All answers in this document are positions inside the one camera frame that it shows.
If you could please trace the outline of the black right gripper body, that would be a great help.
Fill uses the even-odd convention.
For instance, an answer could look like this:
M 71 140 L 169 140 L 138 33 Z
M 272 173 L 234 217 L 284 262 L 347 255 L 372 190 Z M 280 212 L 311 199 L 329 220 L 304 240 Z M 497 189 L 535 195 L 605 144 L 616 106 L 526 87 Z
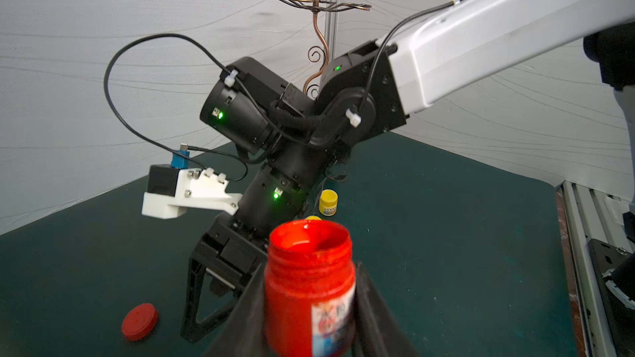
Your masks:
M 194 272 L 211 274 L 226 288 L 242 293 L 261 264 L 267 261 L 263 244 L 240 233 L 228 213 L 219 213 L 199 239 L 191 255 Z

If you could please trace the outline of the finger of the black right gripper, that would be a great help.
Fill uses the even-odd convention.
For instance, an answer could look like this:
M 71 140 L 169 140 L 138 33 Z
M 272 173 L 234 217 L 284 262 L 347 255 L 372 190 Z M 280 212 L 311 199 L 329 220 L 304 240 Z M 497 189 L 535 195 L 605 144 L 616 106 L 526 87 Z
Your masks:
M 227 302 L 217 307 L 212 313 L 202 316 L 200 307 L 204 295 L 204 286 L 208 284 L 210 294 L 216 299 L 229 295 Z M 195 343 L 220 327 L 233 312 L 236 306 L 236 289 L 225 284 L 210 273 L 208 268 L 195 259 L 190 259 L 186 286 L 185 312 L 180 335 L 187 341 Z

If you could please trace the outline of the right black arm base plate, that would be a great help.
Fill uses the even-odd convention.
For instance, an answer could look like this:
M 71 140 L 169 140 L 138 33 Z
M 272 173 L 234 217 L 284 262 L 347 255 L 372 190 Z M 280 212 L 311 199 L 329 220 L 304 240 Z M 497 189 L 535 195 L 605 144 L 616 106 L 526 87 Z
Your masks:
M 634 356 L 634 254 L 597 239 L 588 246 L 616 355 Z

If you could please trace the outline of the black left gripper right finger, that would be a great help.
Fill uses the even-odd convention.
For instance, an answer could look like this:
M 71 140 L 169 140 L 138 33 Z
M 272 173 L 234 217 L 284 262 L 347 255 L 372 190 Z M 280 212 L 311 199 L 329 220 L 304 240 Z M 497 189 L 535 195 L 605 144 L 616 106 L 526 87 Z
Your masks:
M 396 322 L 362 262 L 355 262 L 356 333 L 352 356 L 416 356 L 417 351 Z

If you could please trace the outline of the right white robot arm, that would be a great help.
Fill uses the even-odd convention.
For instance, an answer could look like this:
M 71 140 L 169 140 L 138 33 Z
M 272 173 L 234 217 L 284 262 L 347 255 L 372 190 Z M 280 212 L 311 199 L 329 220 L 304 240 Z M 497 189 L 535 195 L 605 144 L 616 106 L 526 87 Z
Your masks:
M 190 258 L 183 337 L 197 341 L 235 311 L 196 321 L 206 274 L 241 297 L 263 264 L 271 230 L 299 214 L 326 168 L 354 145 L 402 126 L 434 102 L 576 39 L 600 65 L 634 124 L 634 0 L 449 0 L 416 13 L 384 38 L 335 59 L 316 102 L 299 97 L 258 61 L 223 67 L 201 120 L 260 152 L 241 200 L 222 208 Z

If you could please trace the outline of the red jar lid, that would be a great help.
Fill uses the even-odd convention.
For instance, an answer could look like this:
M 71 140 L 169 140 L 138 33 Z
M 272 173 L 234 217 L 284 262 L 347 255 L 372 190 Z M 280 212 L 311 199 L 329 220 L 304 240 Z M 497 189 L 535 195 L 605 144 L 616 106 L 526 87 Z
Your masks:
M 150 335 L 159 321 L 159 314 L 150 303 L 134 307 L 125 316 L 121 325 L 122 335 L 128 341 L 139 341 Z

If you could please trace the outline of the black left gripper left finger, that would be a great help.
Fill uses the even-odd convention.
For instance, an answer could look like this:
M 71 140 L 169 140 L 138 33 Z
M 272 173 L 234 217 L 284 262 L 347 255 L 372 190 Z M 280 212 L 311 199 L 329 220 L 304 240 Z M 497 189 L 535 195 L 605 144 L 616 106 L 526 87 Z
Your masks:
M 245 292 L 239 298 L 220 334 L 203 356 L 268 355 L 265 326 L 264 273 L 266 264 L 260 264 Z

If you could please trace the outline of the red paint jar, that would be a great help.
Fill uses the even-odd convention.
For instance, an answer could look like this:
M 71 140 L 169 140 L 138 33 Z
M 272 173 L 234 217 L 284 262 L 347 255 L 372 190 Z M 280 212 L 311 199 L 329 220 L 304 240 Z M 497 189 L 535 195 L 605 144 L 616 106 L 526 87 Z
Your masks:
M 265 334 L 279 356 L 341 356 L 355 335 L 350 232 L 324 220 L 272 231 L 265 271 Z

